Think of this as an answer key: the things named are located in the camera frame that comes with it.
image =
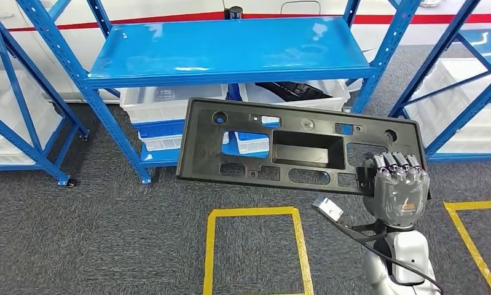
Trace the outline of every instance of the gray carpet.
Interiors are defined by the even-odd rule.
[[[375,91],[369,114],[384,115],[429,47],[401,47]],[[453,46],[447,56],[466,53]],[[86,105],[73,110],[91,129],[75,140],[63,169],[81,181],[56,187],[40,171],[0,172],[0,294],[201,294],[206,222],[213,208],[299,209],[315,294],[368,294],[361,248],[311,208],[322,194],[179,181],[174,169],[139,178]],[[123,110],[110,110],[139,149]],[[491,200],[491,162],[435,165],[418,229],[446,294],[490,294],[443,201]],[[347,221],[369,220],[359,197],[325,194]],[[491,270],[491,210],[461,212]],[[291,218],[217,218],[215,294],[302,293]]]

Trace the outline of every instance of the white storage crate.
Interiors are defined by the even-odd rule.
[[[41,110],[51,105],[42,97],[41,88],[29,75],[24,71],[15,71],[15,75],[23,92],[28,111],[32,116],[36,116]],[[20,122],[24,125],[21,110],[5,71],[0,71],[0,120],[13,130],[20,130],[20,128],[16,128]]]
[[[226,95],[227,84],[123,88],[120,106],[133,124],[157,122],[185,119],[187,102],[192,97],[224,100]],[[240,95],[247,96],[243,84]]]
[[[52,105],[50,105],[46,111],[41,112],[40,116],[37,119],[34,119],[34,125],[37,130],[37,135],[43,149],[46,148],[48,141],[50,140],[62,120],[62,116],[55,112]],[[19,132],[19,134],[28,143],[32,144],[27,130]],[[11,144],[10,141],[0,136],[0,165],[33,164],[35,164],[35,162],[30,157],[25,155],[21,150],[17,149],[17,147]]]
[[[440,58],[414,98],[486,71],[476,58]],[[491,76],[450,89],[405,107],[421,127],[428,146],[491,83]],[[439,152],[491,153],[491,103],[457,132]]]
[[[329,111],[341,111],[343,104],[350,99],[347,85],[344,80],[316,80],[305,81],[308,85],[316,87],[332,98],[321,98],[318,100],[302,100],[285,102],[278,95],[254,84],[245,84],[247,97],[243,101],[252,103],[273,103],[283,106],[299,106],[302,108],[327,109]]]
[[[238,144],[238,152],[240,154],[252,154],[255,152],[269,151],[269,139],[261,138],[257,140],[240,140],[235,132],[236,142]]]
[[[306,81],[304,82],[308,85],[316,87],[323,91],[325,94],[333,96],[332,98],[321,98],[317,100],[302,100],[302,101],[292,101],[285,102],[278,95],[264,89],[262,87],[256,86],[254,84],[246,84],[245,89],[247,91],[247,100],[253,103],[272,103],[285,106],[297,106],[302,108],[315,108],[315,109],[325,109],[328,111],[341,111],[343,104],[345,104],[350,99],[350,94],[348,92],[345,80],[317,80],[317,81]],[[264,119],[262,117],[262,123],[272,123],[276,119]],[[241,154],[252,154],[255,152],[266,152],[269,151],[269,139],[259,138],[253,140],[240,140],[238,132],[235,132],[236,141],[238,143],[238,150]]]
[[[142,138],[140,137],[140,132],[138,133],[138,138],[146,145],[148,151],[163,151],[166,149],[179,149],[182,143],[182,134],[152,137],[152,138]],[[224,133],[224,138],[222,144],[229,143],[229,132]]]
[[[41,110],[40,112],[33,114],[32,120],[34,122],[37,136],[39,137],[39,142],[41,143],[41,147],[43,149],[46,148],[48,140],[53,135],[62,119],[62,116],[57,114],[51,104],[48,104],[45,110]],[[21,120],[21,122],[16,124],[12,130],[21,136],[21,138],[23,138],[27,143],[33,146],[24,120]],[[0,154],[3,152],[12,153],[20,151],[10,141],[0,135]]]

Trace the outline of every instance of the yellow rectangle marking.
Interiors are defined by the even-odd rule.
[[[205,275],[203,278],[203,295],[212,295],[213,293],[213,269],[214,269],[214,237],[216,234],[217,217],[239,217],[239,216],[265,216],[265,215],[282,215],[289,214],[292,216],[294,224],[294,234],[296,236],[297,254],[303,278],[304,295],[314,295],[312,278],[310,276],[310,266],[308,264],[307,248],[305,246],[305,237],[303,236],[303,227],[299,217],[298,209],[294,207],[267,207],[267,208],[234,208],[234,209],[214,209],[207,219],[207,235],[205,240]]]
[[[450,215],[450,218],[454,222],[458,233],[460,234],[462,240],[464,241],[464,244],[466,244],[466,247],[468,248],[471,257],[477,264],[477,267],[481,271],[482,276],[487,281],[491,289],[491,272],[488,268],[488,265],[486,264],[486,262],[484,262],[479,250],[477,250],[475,243],[473,243],[471,237],[469,236],[468,231],[466,230],[464,224],[462,223],[462,220],[460,220],[460,217],[457,214],[458,210],[491,209],[491,201],[459,202],[459,203],[444,202],[444,207],[446,208],[446,211],[448,211],[448,214]]]

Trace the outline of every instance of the cable plug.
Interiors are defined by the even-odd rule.
[[[316,207],[321,213],[328,216],[335,222],[337,222],[341,218],[341,215],[343,215],[343,210],[334,202],[325,197],[319,197],[314,201],[312,206]]]

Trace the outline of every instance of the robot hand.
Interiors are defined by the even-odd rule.
[[[430,177],[414,155],[374,155],[374,198],[364,198],[377,219],[395,228],[412,227],[425,210]]]

